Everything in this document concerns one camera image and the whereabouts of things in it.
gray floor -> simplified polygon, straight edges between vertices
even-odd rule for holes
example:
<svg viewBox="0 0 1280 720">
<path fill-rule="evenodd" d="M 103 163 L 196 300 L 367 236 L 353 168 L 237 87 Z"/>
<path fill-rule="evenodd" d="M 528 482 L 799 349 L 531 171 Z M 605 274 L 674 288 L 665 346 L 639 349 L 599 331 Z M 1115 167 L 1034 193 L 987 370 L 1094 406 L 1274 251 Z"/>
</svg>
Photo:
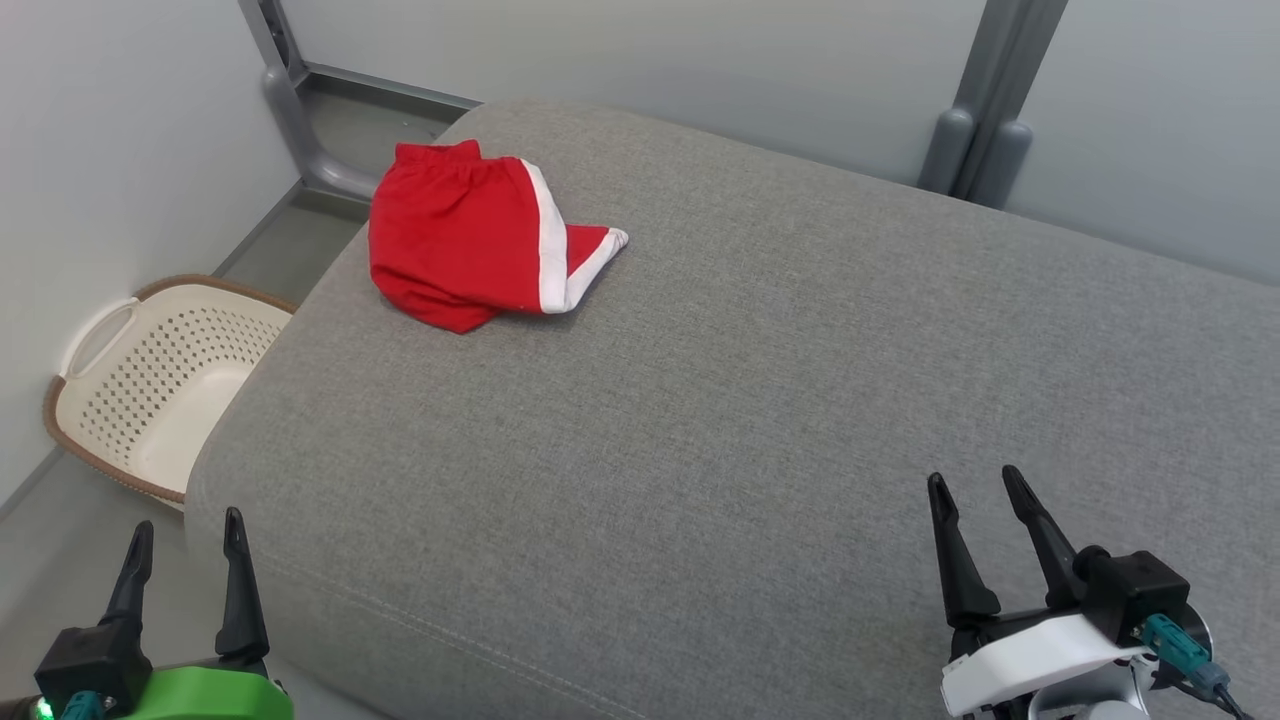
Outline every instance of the gray floor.
<svg viewBox="0 0 1280 720">
<path fill-rule="evenodd" d="M 374 104 L 320 85 L 305 105 L 334 155 L 379 173 L 397 142 L 430 142 L 453 119 Z M 301 302 L 367 218 L 367 206 L 302 192 L 239 251 L 225 277 Z M 187 564 L 182 514 L 60 456 L 0 518 L 0 698 L 35 694 L 31 673 L 61 628 L 97 621 L 134 525 L 155 524 L 155 566 L 146 589 L 142 646 L 155 665 L 212 655 L 221 624 L 221 578 Z M 357 719 L 370 712 L 320 688 L 271 656 L 300 719 Z"/>
</svg>

gray fabric surface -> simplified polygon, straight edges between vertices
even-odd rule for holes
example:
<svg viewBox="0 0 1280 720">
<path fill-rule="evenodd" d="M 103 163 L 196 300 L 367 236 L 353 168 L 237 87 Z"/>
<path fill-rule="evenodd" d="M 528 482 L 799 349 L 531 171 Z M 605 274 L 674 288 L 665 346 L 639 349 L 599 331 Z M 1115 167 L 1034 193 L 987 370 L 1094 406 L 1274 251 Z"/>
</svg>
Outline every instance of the gray fabric surface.
<svg viewBox="0 0 1280 720">
<path fill-rule="evenodd" d="M 942 717 L 924 478 L 1033 607 L 1012 462 L 1078 547 L 1187 575 L 1277 712 L 1280 291 L 608 109 L 465 137 L 631 245 L 576 313 L 457 337 L 356 237 L 187 496 L 211 573 L 244 511 L 287 657 L 403 717 Z"/>
</svg>

beige plastic basket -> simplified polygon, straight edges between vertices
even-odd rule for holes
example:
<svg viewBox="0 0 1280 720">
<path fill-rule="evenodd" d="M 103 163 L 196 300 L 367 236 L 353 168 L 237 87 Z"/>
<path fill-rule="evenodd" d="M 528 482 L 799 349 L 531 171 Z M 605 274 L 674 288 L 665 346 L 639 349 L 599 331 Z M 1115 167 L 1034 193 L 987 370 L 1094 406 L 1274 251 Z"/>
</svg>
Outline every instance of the beige plastic basket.
<svg viewBox="0 0 1280 720">
<path fill-rule="evenodd" d="M 49 386 L 45 427 L 93 469 L 180 510 L 196 455 L 294 310 L 206 275 L 150 284 L 77 334 Z"/>
</svg>

folded red garment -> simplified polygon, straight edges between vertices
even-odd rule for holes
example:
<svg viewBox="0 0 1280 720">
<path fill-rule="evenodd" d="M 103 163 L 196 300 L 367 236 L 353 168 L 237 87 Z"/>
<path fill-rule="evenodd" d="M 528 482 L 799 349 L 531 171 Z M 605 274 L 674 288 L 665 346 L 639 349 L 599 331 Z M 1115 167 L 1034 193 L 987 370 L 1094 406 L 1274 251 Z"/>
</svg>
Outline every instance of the folded red garment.
<svg viewBox="0 0 1280 720">
<path fill-rule="evenodd" d="M 456 333 L 504 310 L 568 313 L 627 233 L 567 225 L 536 165 L 480 143 L 398 145 L 369 217 L 370 274 L 396 307 Z"/>
</svg>

